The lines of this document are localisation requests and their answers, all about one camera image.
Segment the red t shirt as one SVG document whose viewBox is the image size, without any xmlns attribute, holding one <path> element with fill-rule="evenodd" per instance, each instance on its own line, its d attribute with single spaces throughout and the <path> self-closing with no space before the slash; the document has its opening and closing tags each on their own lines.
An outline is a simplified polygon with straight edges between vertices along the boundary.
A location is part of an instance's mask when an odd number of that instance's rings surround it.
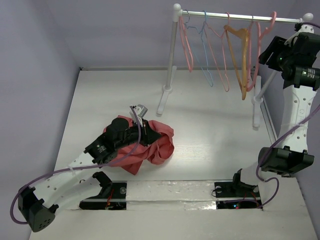
<svg viewBox="0 0 320 240">
<path fill-rule="evenodd" d="M 153 165 L 161 165 L 172 156 L 175 150 L 174 129 L 156 120 L 150 120 L 148 123 L 152 130 L 161 134 L 161 138 L 149 146 L 139 145 L 131 155 L 123 160 L 121 158 L 127 155 L 135 144 L 121 148 L 118 150 L 117 157 L 110 162 L 112 168 L 120 167 L 136 175 L 144 160 Z"/>
</svg>

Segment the thick pink plastic hanger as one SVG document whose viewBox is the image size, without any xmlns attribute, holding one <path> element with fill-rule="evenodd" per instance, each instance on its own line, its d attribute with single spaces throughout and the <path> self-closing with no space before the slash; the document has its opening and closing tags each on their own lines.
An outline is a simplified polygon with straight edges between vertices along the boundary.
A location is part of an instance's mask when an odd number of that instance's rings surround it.
<svg viewBox="0 0 320 240">
<path fill-rule="evenodd" d="M 261 46 L 262 46 L 262 39 L 265 35 L 269 34 L 276 22 L 277 12 L 273 11 L 271 14 L 271 20 L 268 27 L 266 27 L 263 31 L 261 30 L 261 25 L 257 21 L 253 21 L 253 18 L 251 19 L 251 23 L 249 24 L 247 30 L 248 30 L 248 47 L 247 47 L 247 66 L 246 66 L 246 73 L 247 73 L 247 85 L 246 85 L 246 91 L 250 92 L 257 82 L 258 77 L 258 71 L 259 71 L 259 56 L 261 54 Z M 252 67 L 252 27 L 253 25 L 256 25 L 256 32 L 257 32 L 257 55 L 255 59 L 255 69 L 253 73 L 253 78 L 250 80 L 251 77 L 251 67 Z"/>
</svg>

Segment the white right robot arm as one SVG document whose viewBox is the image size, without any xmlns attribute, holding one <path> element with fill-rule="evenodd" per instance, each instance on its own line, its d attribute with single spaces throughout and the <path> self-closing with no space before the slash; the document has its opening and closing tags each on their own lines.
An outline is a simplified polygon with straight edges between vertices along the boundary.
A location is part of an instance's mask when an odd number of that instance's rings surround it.
<svg viewBox="0 0 320 240">
<path fill-rule="evenodd" d="M 308 153 L 307 131 L 313 100 L 320 88 L 320 70 L 314 68 L 320 50 L 320 36 L 298 32 L 285 39 L 275 36 L 258 60 L 281 72 L 284 111 L 280 138 L 258 155 L 258 168 L 281 176 L 291 175 L 311 166 L 314 156 Z"/>
</svg>

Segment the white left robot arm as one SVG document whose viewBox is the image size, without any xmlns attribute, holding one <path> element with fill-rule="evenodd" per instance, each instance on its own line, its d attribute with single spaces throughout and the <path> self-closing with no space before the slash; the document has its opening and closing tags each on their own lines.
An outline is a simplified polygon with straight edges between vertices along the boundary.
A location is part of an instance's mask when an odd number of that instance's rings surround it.
<svg viewBox="0 0 320 240">
<path fill-rule="evenodd" d="M 70 205 L 94 195 L 108 196 L 112 180 L 100 169 L 114 163 L 123 148 L 148 147 L 161 137 L 145 119 L 129 123 L 123 117 L 115 118 L 66 168 L 39 176 L 18 191 L 13 204 L 24 217 L 23 224 L 37 233 Z"/>
</svg>

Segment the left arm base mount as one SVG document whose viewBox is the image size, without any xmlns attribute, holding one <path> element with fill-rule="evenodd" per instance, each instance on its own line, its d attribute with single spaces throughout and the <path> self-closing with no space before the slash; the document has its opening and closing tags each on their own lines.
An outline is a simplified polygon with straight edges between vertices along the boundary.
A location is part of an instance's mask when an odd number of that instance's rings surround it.
<svg viewBox="0 0 320 240">
<path fill-rule="evenodd" d="M 92 176 L 98 180 L 100 192 L 79 203 L 81 210 L 126 210 L 127 182 L 113 182 L 104 172 L 96 172 Z"/>
</svg>

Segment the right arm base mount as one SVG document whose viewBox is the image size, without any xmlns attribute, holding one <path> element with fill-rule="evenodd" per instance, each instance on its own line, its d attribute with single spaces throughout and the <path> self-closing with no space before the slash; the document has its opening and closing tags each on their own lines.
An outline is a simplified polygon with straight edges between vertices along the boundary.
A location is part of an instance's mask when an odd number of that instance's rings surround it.
<svg viewBox="0 0 320 240">
<path fill-rule="evenodd" d="M 216 199 L 218 210 L 258 209 L 262 207 L 259 188 L 241 181 L 242 169 L 238 170 L 232 181 L 217 181 L 211 196 Z"/>
</svg>

